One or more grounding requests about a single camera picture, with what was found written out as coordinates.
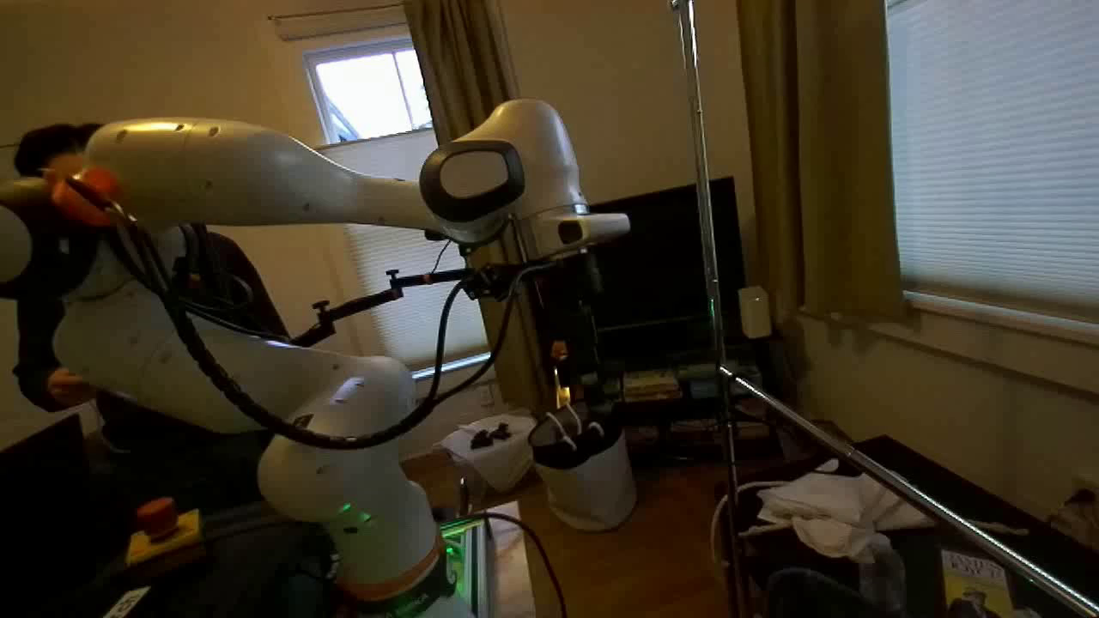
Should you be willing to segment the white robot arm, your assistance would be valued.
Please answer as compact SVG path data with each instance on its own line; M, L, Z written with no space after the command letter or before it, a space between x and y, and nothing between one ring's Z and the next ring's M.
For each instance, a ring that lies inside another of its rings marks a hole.
M509 100L435 148L414 180L371 180L239 122L113 122L79 173L5 188L0 290L54 298L54 353L88 386L188 428L263 428L263 503L332 542L332 589L388 608L448 573L448 537L394 455L421 416L411 372L305 335L252 327L243 301L191 272L207 228L374 224L479 250L519 250L475 280L511 292L628 229L579 196L569 134L544 100Z

